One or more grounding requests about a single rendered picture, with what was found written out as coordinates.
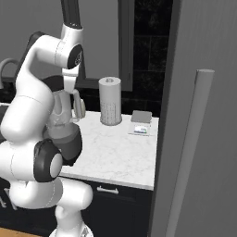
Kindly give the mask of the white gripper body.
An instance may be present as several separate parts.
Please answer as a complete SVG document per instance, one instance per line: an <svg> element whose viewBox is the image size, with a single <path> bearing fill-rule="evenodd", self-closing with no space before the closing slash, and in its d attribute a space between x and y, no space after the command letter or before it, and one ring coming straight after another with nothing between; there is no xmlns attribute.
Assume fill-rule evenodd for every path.
<svg viewBox="0 0 237 237"><path fill-rule="evenodd" d="M72 92L75 88L77 76L76 75L64 75L63 81L64 81L64 90L66 92Z"/></svg>

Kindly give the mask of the grey blender with clear jug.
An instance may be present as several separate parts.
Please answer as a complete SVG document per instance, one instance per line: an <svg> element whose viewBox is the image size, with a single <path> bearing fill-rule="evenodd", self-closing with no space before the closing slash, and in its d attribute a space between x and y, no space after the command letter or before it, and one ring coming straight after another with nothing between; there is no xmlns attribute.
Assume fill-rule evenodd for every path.
<svg viewBox="0 0 237 237"><path fill-rule="evenodd" d="M64 166L73 166L82 151L80 119L86 114L85 104L79 92L70 94L64 90L53 92L55 106L44 127L44 138L50 138L63 156Z"/></svg>

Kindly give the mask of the grey paper towel roll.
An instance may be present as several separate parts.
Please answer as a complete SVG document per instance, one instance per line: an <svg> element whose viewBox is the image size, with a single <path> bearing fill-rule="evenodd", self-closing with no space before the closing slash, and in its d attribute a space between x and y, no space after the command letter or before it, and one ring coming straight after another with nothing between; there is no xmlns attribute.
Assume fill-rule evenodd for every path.
<svg viewBox="0 0 237 237"><path fill-rule="evenodd" d="M121 116L121 79L104 77L99 80L100 121L107 126L116 126Z"/></svg>

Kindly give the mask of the dark framed window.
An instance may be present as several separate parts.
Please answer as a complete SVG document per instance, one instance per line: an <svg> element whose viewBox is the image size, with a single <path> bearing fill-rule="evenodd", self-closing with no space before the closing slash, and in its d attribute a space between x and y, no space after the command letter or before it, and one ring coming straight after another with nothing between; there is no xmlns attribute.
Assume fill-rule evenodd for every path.
<svg viewBox="0 0 237 237"><path fill-rule="evenodd" d="M83 27L86 78L80 88L98 87L98 80L121 79L132 90L134 0L78 0ZM0 0L0 61L21 59L36 31L58 38L63 14L60 0Z"/></svg>

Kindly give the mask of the grey curved tap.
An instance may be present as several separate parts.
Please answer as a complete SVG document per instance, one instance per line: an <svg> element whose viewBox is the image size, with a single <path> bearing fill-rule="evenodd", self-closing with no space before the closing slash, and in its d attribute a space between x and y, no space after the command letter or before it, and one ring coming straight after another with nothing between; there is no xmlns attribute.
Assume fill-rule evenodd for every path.
<svg viewBox="0 0 237 237"><path fill-rule="evenodd" d="M16 66L19 64L19 62L14 58L6 58L0 62L0 90L4 89L2 74L3 74L4 67L9 63L12 63Z"/></svg>

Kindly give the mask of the grey digital kitchen scale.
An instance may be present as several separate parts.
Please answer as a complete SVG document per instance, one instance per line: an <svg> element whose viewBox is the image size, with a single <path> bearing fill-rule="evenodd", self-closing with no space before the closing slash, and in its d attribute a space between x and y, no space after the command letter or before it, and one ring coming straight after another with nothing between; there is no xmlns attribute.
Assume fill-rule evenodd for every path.
<svg viewBox="0 0 237 237"><path fill-rule="evenodd" d="M131 115L131 122L128 134L149 136L152 121L150 111L134 110Z"/></svg>

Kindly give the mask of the dark drawer front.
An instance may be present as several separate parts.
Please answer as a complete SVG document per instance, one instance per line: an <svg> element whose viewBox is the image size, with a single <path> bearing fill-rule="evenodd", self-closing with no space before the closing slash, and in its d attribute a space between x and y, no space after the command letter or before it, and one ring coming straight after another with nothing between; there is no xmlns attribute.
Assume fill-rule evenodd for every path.
<svg viewBox="0 0 237 237"><path fill-rule="evenodd" d="M93 201L82 211L94 237L147 237L152 191L85 181L94 192ZM96 187L118 189L119 194L97 192Z"/></svg>

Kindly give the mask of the dark cupboard door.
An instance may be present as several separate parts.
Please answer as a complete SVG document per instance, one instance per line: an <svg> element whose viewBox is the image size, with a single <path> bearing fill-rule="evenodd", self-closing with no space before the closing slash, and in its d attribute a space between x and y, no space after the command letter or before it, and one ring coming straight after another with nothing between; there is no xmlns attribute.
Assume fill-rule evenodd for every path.
<svg viewBox="0 0 237 237"><path fill-rule="evenodd" d="M55 207L45 209L14 209L7 195L9 182L0 178L0 196L6 208L0 204L0 226L34 234L49 235L56 228Z"/></svg>

